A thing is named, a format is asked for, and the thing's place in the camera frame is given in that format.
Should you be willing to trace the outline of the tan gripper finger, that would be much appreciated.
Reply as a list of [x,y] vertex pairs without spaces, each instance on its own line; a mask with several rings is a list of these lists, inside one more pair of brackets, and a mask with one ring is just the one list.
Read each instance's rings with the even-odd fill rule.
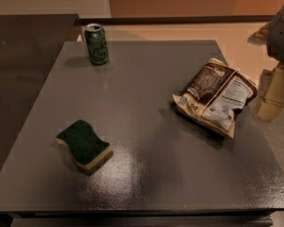
[[252,37],[255,39],[266,40],[270,31],[270,23],[265,24],[259,30],[253,33]]
[[264,121],[276,119],[284,108],[284,62],[260,76],[255,115]]

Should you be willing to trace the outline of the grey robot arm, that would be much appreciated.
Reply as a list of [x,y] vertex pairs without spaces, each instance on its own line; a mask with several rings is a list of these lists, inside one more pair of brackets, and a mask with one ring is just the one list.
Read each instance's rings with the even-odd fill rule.
[[284,108],[284,6],[271,22],[254,32],[248,42],[265,45],[268,56],[278,61],[273,70],[264,69],[261,73],[255,111],[257,118],[271,121]]

